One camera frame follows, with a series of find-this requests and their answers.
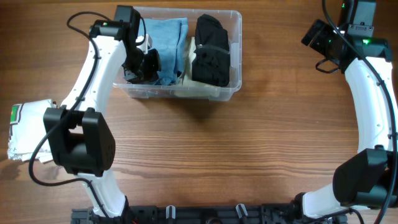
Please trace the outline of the blue denim jeans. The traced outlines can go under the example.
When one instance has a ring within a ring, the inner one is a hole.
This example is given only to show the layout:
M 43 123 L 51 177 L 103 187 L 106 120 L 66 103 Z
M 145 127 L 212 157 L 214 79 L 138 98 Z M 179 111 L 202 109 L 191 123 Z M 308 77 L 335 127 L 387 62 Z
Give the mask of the blue denim jeans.
M 133 83 L 146 85 L 174 85 L 183 72 L 183 51 L 188 33 L 187 18 L 166 20 L 141 19 L 138 36 L 149 34 L 152 48 L 160 56 L 162 70 L 154 83 Z

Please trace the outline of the white graphic t-shirt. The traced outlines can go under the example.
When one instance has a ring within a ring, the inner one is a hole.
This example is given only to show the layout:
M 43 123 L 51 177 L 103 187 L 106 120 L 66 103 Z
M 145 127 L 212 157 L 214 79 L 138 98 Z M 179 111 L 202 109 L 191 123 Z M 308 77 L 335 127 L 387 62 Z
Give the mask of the white graphic t-shirt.
M 47 108 L 55 108 L 51 99 L 12 106 L 7 156 L 10 160 L 29 161 L 45 136 L 43 116 Z

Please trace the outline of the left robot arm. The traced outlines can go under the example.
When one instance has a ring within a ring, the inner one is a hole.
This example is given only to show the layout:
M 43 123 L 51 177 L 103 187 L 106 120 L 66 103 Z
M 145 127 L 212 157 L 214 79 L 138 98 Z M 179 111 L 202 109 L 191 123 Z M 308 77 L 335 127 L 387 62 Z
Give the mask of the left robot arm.
M 84 36 L 89 40 L 86 60 L 78 79 L 59 108 L 47 108 L 46 130 L 53 161 L 82 181 L 93 203 L 86 211 L 93 223 L 130 223 L 132 212 L 111 170 L 116 142 L 105 121 L 113 82 L 120 70 L 131 83 L 157 79 L 159 53 L 148 34 L 139 35 L 144 24 L 132 6 L 118 6 L 114 19 L 104 15 Z

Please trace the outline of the black knit garment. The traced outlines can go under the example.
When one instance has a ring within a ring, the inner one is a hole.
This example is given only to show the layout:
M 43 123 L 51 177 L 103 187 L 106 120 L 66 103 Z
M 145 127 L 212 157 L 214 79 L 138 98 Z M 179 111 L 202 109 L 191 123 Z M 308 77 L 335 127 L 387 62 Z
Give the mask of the black knit garment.
M 231 55 L 228 31 L 218 19 L 208 14 L 197 19 L 195 47 L 192 80 L 226 87 L 229 84 Z

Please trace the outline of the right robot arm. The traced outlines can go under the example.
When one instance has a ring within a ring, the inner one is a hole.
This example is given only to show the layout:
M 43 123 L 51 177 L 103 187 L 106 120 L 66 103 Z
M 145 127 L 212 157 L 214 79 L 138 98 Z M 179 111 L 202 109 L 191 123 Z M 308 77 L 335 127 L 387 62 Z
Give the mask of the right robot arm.
M 392 52 L 373 37 L 376 2 L 343 1 L 340 18 L 316 20 L 302 43 L 335 64 L 351 90 L 358 151 L 340 165 L 332 183 L 296 196 L 290 216 L 307 223 L 336 222 L 348 213 L 377 210 L 376 223 L 397 207 L 397 103 Z

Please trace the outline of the cream cloth garment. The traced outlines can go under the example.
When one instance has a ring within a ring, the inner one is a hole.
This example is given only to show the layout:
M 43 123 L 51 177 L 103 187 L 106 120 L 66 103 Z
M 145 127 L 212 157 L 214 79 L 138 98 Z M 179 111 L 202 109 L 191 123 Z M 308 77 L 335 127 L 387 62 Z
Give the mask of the cream cloth garment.
M 185 42 L 183 73 L 178 84 L 185 87 L 226 87 L 231 65 L 229 50 L 211 44 L 196 44 L 195 38 Z

